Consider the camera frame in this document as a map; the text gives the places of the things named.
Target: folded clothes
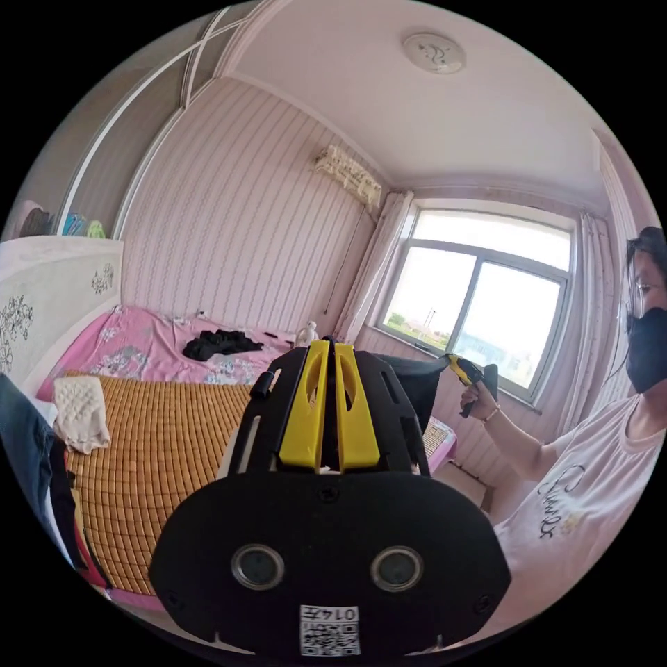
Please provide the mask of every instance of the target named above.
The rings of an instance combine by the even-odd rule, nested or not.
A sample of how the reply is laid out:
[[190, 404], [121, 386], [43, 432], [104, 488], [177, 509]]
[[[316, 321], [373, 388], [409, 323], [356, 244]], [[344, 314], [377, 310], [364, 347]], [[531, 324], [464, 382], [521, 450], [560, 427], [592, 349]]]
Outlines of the folded clothes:
[[93, 449], [108, 447], [111, 437], [98, 377], [57, 378], [53, 382], [53, 402], [58, 408], [55, 430], [70, 451], [90, 454]]

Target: tree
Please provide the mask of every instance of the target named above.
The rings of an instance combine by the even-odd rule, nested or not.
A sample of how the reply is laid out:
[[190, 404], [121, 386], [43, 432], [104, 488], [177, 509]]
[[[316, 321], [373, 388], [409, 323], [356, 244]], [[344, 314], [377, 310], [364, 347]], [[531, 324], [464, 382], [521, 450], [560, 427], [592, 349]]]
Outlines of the tree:
[[405, 318], [399, 313], [391, 313], [388, 323], [393, 324], [395, 327], [402, 327], [405, 324]]

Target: white t-shirt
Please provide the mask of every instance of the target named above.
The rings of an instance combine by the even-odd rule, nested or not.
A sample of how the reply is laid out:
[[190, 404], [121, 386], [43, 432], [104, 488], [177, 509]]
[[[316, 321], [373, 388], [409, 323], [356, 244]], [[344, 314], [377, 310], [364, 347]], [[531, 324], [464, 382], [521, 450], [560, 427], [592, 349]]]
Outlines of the white t-shirt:
[[466, 644], [541, 614], [614, 541], [653, 472], [665, 431], [626, 436], [639, 398], [617, 401], [555, 441], [559, 458], [514, 514], [495, 527], [512, 583]]

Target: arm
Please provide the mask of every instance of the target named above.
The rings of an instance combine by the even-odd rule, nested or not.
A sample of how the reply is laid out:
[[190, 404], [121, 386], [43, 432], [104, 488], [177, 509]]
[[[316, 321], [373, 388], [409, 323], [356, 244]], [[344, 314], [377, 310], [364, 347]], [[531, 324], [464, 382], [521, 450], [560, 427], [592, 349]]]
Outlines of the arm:
[[523, 479], [540, 481], [556, 463], [568, 439], [571, 439], [568, 434], [550, 445], [543, 445], [522, 431], [500, 410], [482, 382], [463, 392], [461, 407], [471, 401], [474, 401], [475, 405], [470, 416], [484, 423], [495, 446]]
[[551, 470], [560, 454], [560, 443], [543, 445], [522, 431], [501, 411], [486, 423], [486, 432], [523, 479], [540, 481]]

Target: air conditioner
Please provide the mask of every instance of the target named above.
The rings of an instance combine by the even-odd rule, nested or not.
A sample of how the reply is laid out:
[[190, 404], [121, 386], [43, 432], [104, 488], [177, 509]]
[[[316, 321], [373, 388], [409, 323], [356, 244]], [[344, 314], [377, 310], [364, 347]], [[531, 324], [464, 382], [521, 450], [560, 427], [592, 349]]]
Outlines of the air conditioner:
[[328, 146], [315, 159], [315, 173], [325, 172], [369, 208], [380, 205], [382, 187], [358, 162], [337, 146]]

